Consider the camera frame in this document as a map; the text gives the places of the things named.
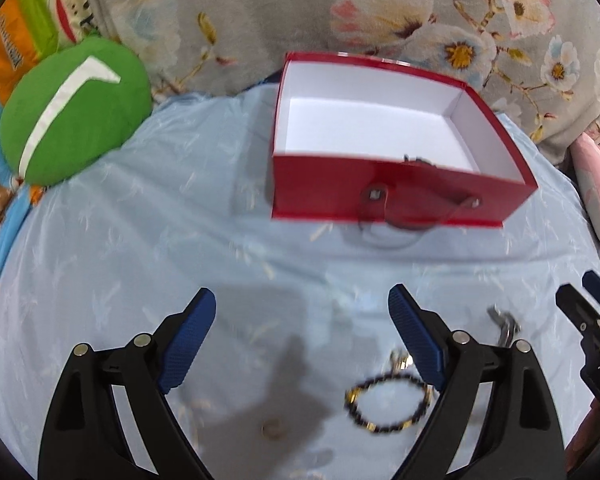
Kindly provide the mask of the right human hand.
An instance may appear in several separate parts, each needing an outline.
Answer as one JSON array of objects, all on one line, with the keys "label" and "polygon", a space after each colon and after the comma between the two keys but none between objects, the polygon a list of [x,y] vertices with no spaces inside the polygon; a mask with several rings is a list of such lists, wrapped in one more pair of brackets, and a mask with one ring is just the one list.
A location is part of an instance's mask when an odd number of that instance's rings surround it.
[{"label": "right human hand", "polygon": [[600,440],[600,402],[594,400],[590,410],[580,423],[577,433],[566,448],[567,470],[570,471],[579,460]]}]

